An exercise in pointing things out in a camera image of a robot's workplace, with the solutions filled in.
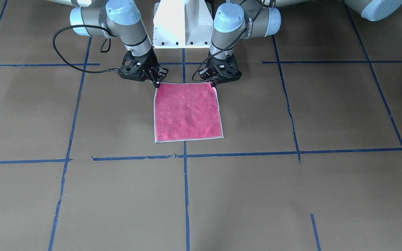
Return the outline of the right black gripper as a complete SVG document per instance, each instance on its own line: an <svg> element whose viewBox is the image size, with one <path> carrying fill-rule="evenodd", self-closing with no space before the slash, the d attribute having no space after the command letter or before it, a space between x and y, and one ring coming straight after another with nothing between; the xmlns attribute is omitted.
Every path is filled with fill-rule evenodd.
<svg viewBox="0 0 402 251"><path fill-rule="evenodd" d="M157 60L157 57L154 52L148 52L146 54L145 70L144 74L146 78L153 83L155 88L159 88L161 85L161 81L166 78L169 70L167 68L162 67Z"/></svg>

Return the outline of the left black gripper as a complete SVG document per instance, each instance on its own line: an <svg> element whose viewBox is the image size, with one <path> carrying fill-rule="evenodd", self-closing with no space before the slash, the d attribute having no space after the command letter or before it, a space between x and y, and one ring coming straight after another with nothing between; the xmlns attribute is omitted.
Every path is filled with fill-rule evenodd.
<svg viewBox="0 0 402 251"><path fill-rule="evenodd" d="M221 59L208 59L206 65L198 70L200 78L211 84L212 88L215 88L217 84L220 84L219 65L222 64Z"/></svg>

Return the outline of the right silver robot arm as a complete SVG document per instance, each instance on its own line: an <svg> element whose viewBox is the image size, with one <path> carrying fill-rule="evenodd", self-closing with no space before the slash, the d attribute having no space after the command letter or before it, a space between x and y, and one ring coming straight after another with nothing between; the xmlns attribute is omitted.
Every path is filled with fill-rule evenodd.
<svg viewBox="0 0 402 251"><path fill-rule="evenodd" d="M52 38L52 46L65 64L88 73L88 70L68 62L58 51L56 38L66 30L73 30L81 36L104 37L106 42L119 38L127 50L121 66L91 73L117 73L123 79L150 81L155 88L160 87L168 70L158 63L141 13L133 0L58 0L57 3L72 6L70 25L57 31Z"/></svg>

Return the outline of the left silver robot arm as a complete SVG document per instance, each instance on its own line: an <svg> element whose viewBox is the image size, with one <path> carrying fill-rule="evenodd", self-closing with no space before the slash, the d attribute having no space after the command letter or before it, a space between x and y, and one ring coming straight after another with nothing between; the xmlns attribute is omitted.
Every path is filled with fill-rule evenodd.
<svg viewBox="0 0 402 251"><path fill-rule="evenodd" d="M228 0L217 8L209 54L199 66L199 77L211 87L238 81L241 71L233 51L238 41L276 34L281 27L280 7L301 0Z"/></svg>

